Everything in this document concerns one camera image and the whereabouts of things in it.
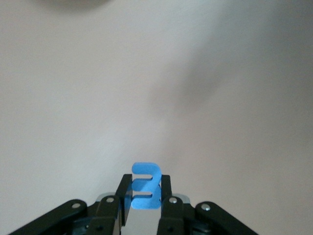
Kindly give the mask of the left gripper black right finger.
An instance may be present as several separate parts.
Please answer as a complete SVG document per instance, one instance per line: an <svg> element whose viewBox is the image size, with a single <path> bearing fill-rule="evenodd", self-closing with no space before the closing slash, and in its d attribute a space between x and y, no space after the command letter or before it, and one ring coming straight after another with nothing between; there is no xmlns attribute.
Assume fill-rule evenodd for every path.
<svg viewBox="0 0 313 235"><path fill-rule="evenodd" d="M210 201L193 207L182 196L172 194L171 178L161 178L161 217L158 235L255 235L254 230Z"/></svg>

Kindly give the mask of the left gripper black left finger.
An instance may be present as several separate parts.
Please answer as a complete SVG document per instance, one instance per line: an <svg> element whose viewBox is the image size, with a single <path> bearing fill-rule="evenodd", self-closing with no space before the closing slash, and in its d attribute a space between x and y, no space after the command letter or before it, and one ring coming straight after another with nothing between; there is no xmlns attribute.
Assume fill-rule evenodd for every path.
<svg viewBox="0 0 313 235"><path fill-rule="evenodd" d="M73 199L52 209L12 235L119 235L131 206L132 175L123 175L115 192L101 194L88 206Z"/></svg>

